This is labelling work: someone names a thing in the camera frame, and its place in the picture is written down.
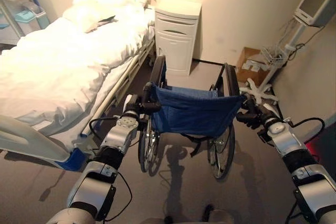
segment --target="blue bed part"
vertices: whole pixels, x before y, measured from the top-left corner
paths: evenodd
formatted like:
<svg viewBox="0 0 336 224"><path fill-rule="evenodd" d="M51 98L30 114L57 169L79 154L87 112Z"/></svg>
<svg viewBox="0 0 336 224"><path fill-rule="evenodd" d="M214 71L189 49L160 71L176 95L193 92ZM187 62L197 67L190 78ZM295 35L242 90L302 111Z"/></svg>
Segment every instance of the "blue bed part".
<svg viewBox="0 0 336 224"><path fill-rule="evenodd" d="M173 132L218 137L232 123L245 97L218 97L217 91L152 86L152 96L161 103L153 114L154 128Z"/></svg>
<svg viewBox="0 0 336 224"><path fill-rule="evenodd" d="M71 153L70 157L68 158L68 160L66 160L65 162L55 161L55 163L57 163L65 170L76 171L82 167L85 159L86 159L85 154L79 148L75 148Z"/></svg>

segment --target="white cabinet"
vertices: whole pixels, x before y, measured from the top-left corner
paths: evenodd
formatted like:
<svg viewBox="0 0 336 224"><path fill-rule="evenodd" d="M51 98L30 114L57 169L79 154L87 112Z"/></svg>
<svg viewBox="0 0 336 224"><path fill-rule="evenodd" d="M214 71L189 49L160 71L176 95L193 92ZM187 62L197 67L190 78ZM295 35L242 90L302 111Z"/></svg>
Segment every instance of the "white cabinet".
<svg viewBox="0 0 336 224"><path fill-rule="evenodd" d="M167 73L190 74L201 4L162 0L155 9L157 55L166 56Z"/></svg>

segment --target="white bed sheet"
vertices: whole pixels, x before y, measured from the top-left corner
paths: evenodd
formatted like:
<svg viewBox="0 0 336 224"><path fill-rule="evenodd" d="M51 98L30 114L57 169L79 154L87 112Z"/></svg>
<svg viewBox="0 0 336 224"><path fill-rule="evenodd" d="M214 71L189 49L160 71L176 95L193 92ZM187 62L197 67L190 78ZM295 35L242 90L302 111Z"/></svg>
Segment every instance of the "white bed sheet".
<svg viewBox="0 0 336 224"><path fill-rule="evenodd" d="M155 35L155 28L154 28L154 21L155 21L155 11L154 8L147 8L145 9L145 16L146 20L148 21L149 28L147 30L147 33L144 36L143 39L143 45L146 45L149 43L154 35ZM118 72L124 73L124 71L127 69L127 67L134 61L137 61L139 58L139 55L136 54L134 57L130 57L124 64L117 67ZM54 139L57 139L61 141L65 147L72 151L75 147L76 143L82 143L82 141L85 140L87 136L80 135L83 128L89 123L89 121L92 119L93 114L96 112L97 108L100 106L100 104L103 102L104 98L107 96L107 94L111 91L117 80L120 78L121 75L114 75L114 74L108 74L106 76L106 79L99 90L97 94L97 98L94 102L94 105L92 107L92 110L89 115L82 115L77 120L73 121L66 129L64 129L63 132L52 135L51 137Z"/></svg>
<svg viewBox="0 0 336 224"><path fill-rule="evenodd" d="M108 73L118 80L130 62L127 58L153 34L149 27L153 10L132 13L123 9L118 17L118 22L88 34L59 18L4 51L0 114L26 122L45 135L64 130L89 114Z"/></svg>

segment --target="blue wheelchair seat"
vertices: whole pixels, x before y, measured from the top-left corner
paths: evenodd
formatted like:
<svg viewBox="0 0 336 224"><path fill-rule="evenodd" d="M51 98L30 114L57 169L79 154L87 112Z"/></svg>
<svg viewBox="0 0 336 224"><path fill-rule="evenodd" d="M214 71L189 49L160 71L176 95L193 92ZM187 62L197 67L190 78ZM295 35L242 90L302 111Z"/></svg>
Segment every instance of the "blue wheelchair seat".
<svg viewBox="0 0 336 224"><path fill-rule="evenodd" d="M152 115L159 133L172 132L219 137L232 123L245 97L218 97L217 91L204 91L152 85L152 98L161 110Z"/></svg>

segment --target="drawer handle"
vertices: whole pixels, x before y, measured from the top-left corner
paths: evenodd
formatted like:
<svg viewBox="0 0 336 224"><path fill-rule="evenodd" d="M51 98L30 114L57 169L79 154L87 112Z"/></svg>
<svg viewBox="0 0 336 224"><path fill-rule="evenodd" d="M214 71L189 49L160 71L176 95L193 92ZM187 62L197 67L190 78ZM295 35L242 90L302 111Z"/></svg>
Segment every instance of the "drawer handle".
<svg viewBox="0 0 336 224"><path fill-rule="evenodd" d="M174 31L174 30L163 30L163 31L168 31L169 33L174 33L174 34L183 34L183 35L186 35L185 33L181 32L181 31Z"/></svg>
<svg viewBox="0 0 336 224"><path fill-rule="evenodd" d="M164 18L158 18L159 20L166 21L169 23L175 23L175 24L180 24L180 25L187 25L187 26L192 26L193 24L189 24L186 22L181 22L181 21L176 21L176 20L171 20L171 19L164 19Z"/></svg>

